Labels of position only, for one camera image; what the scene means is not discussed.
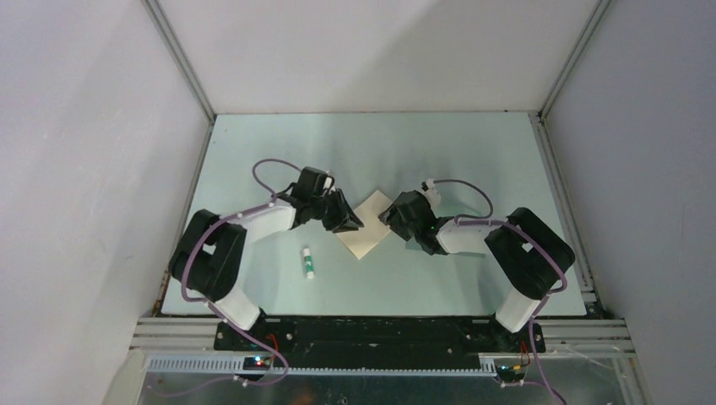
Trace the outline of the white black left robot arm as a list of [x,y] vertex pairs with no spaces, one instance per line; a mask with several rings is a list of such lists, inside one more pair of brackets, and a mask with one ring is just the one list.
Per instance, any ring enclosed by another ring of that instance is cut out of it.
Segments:
[[[238,282],[245,248],[271,235],[312,220],[333,234],[354,232],[364,226],[336,187],[329,173],[305,167],[296,181],[253,208],[219,216],[207,209],[190,218],[168,264],[182,298],[208,306],[222,321],[236,327],[235,341],[246,351],[257,351],[267,340],[266,327],[257,322],[263,310]],[[190,291],[198,297],[189,295]]]

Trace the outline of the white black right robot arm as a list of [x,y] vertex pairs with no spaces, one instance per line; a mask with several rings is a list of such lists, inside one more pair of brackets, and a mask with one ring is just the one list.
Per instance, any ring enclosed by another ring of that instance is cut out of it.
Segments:
[[567,288],[572,248],[533,211],[516,208],[505,219],[461,214],[437,217],[426,192],[403,192],[378,215],[403,240],[429,255],[490,254],[511,284],[495,313],[491,341],[511,353],[525,340],[523,327],[548,297]]

